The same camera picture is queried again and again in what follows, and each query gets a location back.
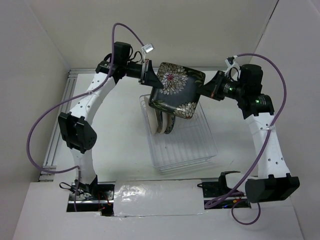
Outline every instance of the clear plastic container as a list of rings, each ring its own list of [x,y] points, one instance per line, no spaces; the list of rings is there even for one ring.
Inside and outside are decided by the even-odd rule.
[[[151,134],[144,97],[140,96],[151,160],[158,171],[205,163],[218,154],[200,102],[191,119],[175,117],[170,134]]]

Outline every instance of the white wall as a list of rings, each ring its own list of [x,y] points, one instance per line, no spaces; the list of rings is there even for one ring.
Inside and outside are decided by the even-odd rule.
[[[225,66],[225,58],[256,49],[277,0],[28,0],[72,68],[96,68],[111,52],[111,30],[127,24],[153,43],[153,66]],[[119,27],[116,40],[140,50]]]
[[[68,69],[23,0],[0,1],[0,238],[13,237],[29,182],[39,173],[29,163],[26,139],[37,117],[58,103]],[[32,139],[41,165],[57,112]]]
[[[319,0],[312,0],[320,7]],[[320,239],[320,14],[310,0],[280,0],[256,53],[272,59],[287,83],[287,104],[277,125],[281,149],[301,186],[292,202],[306,240]],[[278,110],[283,88],[263,60],[263,92]]]

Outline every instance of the white arm link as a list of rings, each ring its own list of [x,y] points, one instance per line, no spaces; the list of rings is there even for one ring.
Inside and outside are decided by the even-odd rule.
[[[100,72],[94,75],[94,78],[87,89],[87,92],[92,91],[98,87],[105,79],[107,75]],[[96,92],[90,92],[89,95],[84,96],[79,102],[70,110],[71,115],[77,118],[84,117],[84,119],[92,125],[96,112],[108,93],[116,86],[113,77],[110,77],[108,81]],[[71,149],[74,164],[80,166],[82,184],[91,184],[96,177],[96,172],[93,166],[92,149],[87,150],[82,154],[77,149]]]

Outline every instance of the white flower pattern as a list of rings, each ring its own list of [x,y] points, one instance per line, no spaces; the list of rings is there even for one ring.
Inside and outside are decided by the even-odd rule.
[[[190,119],[195,113],[197,103],[196,102],[189,102],[182,105],[179,105],[174,110],[174,115],[184,119]]]
[[[188,75],[183,66],[163,62],[158,70],[157,77],[163,84],[160,93],[165,95],[178,94],[185,88]]]

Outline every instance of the cable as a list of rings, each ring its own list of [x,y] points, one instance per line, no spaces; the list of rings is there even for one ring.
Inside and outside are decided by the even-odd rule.
[[[117,22],[113,25],[112,27],[112,53],[111,53],[111,63],[110,63],[110,69],[112,69],[113,67],[113,64],[114,64],[114,58],[115,58],[115,30],[116,30],[116,26],[122,26],[126,29],[128,29],[134,36],[135,38],[139,41],[139,43],[144,46],[144,43],[140,40],[140,38],[137,36],[137,34],[135,34],[135,32],[128,26],[126,26],[125,24],[123,23],[120,23],[120,22]],[[81,171],[80,171],[80,166],[76,165],[76,166],[73,166],[71,168],[68,168],[68,169],[65,169],[65,170],[60,170],[60,171],[51,171],[51,170],[48,170],[48,169],[45,169],[45,168],[42,168],[41,166],[39,166],[35,161],[34,159],[32,158],[31,156],[31,153],[30,153],[30,142],[31,142],[31,136],[32,136],[32,133],[34,132],[36,126],[39,124],[39,122],[48,114],[50,113],[52,110],[56,109],[57,107],[65,104],[65,103],[68,103],[72,100],[75,100],[75,99],[78,99],[78,98],[81,98],[81,97],[84,97],[86,95],[89,95],[90,93],[92,92],[96,92],[98,91],[100,88],[102,88],[102,86],[107,82],[107,80],[110,78],[111,76],[111,72],[112,71],[109,71],[105,80],[99,85],[97,86],[95,89],[93,89],[92,91],[90,92],[84,92],[82,94],[79,94],[77,96],[74,96],[74,97],[71,97],[67,100],[64,100],[60,103],[58,103],[57,105],[54,105],[53,107],[49,108],[47,111],[45,111],[36,121],[35,123],[32,125],[31,129],[30,129],[30,132],[28,134],[28,137],[27,137],[27,140],[26,140],[26,154],[27,154],[27,157],[29,159],[29,161],[31,162],[31,164],[36,167],[38,170],[40,171],[43,171],[45,173],[48,173],[48,174],[62,174],[62,173],[66,173],[66,172],[69,172],[69,171],[72,171],[74,169],[78,169],[78,179],[77,179],[77,184],[76,184],[76,189],[75,189],[75,195],[77,195],[78,193],[78,187],[79,187],[79,182],[80,182],[80,179],[81,179]],[[77,208],[76,208],[76,198],[74,198],[74,210],[75,212],[77,211]]]
[[[243,203],[243,202],[245,202],[245,201],[247,201],[246,199],[243,199],[243,200],[241,200],[241,201],[237,201],[233,206],[232,206],[232,208],[231,208],[231,215],[232,215],[232,217],[234,218],[234,220],[237,222],[237,223],[239,223],[239,224],[242,224],[242,225],[252,225],[252,224],[255,224],[257,221],[258,221],[258,219],[260,218],[260,215],[261,215],[261,207],[260,207],[260,204],[257,202],[257,205],[258,205],[258,215],[256,216],[256,218],[253,220],[253,221],[251,221],[251,222],[242,222],[242,221],[239,221],[237,218],[236,218],[236,216],[235,216],[235,214],[234,214],[234,209],[235,209],[235,207],[239,204],[239,203]]]
[[[234,56],[235,58],[237,57],[242,57],[242,56],[254,56],[254,57],[258,57],[258,58],[261,58],[261,59],[264,59],[266,60],[268,63],[270,63],[273,68],[276,70],[276,72],[279,74],[280,76],[280,79],[281,79],[281,82],[282,82],[282,86],[283,86],[283,100],[282,100],[282,104],[280,106],[280,109],[279,111],[276,113],[276,115],[274,116],[272,122],[270,123],[270,127],[272,127],[275,122],[277,121],[277,119],[279,118],[281,112],[283,111],[284,107],[285,107],[285,104],[286,104],[286,101],[287,101],[287,85],[286,85],[286,82],[285,82],[285,79],[284,79],[284,76],[282,75],[281,71],[279,70],[279,68],[270,60],[268,59],[267,57],[265,56],[262,56],[260,54],[256,54],[256,53],[243,53],[243,54],[239,54],[239,55],[236,55]],[[266,137],[265,137],[265,140],[264,140],[264,143],[262,145],[262,148],[260,150],[260,152],[258,153],[258,155],[256,156],[256,159],[254,160],[252,166],[249,168],[249,170],[245,173],[245,175],[241,178],[241,180],[234,186],[234,188],[232,188],[227,194],[223,195],[223,196],[220,196],[218,199],[217,198],[214,198],[210,201],[208,201],[204,207],[206,209],[209,209],[209,208],[212,208],[220,203],[222,203],[224,200],[226,200],[226,198],[230,197],[236,190],[237,188],[247,179],[247,177],[249,177],[250,173],[253,171],[253,169],[256,167],[256,165],[258,164],[262,154],[264,153],[266,147],[267,147],[267,144],[268,144],[268,140],[270,138],[270,134],[271,134],[271,129],[267,129],[267,133],[266,133]]]
[[[140,62],[141,60],[142,60],[142,53],[140,52],[140,51],[136,51],[135,53],[134,53],[134,55],[133,55],[133,58],[130,58],[129,59],[129,61],[132,61],[132,60],[134,60],[136,57],[137,57],[137,54],[139,54],[140,55],[140,59],[138,60],[138,61],[134,61],[133,63],[138,63],[138,62]]]

